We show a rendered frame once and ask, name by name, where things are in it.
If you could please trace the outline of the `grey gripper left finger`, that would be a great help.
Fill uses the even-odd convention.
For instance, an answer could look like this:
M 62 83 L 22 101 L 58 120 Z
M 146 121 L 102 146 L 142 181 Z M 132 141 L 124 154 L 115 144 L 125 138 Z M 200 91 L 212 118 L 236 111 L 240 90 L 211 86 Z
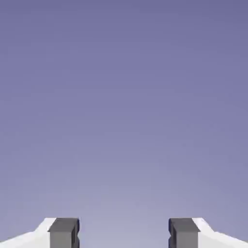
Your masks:
M 80 248 L 80 221 L 75 217 L 46 217 L 31 232 L 0 242 L 0 248 Z

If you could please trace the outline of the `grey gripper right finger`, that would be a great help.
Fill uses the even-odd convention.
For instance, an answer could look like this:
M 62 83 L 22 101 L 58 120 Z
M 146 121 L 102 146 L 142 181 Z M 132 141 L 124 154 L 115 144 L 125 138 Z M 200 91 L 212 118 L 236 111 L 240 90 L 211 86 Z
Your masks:
M 248 248 L 248 242 L 214 231 L 202 217 L 170 218 L 168 248 Z

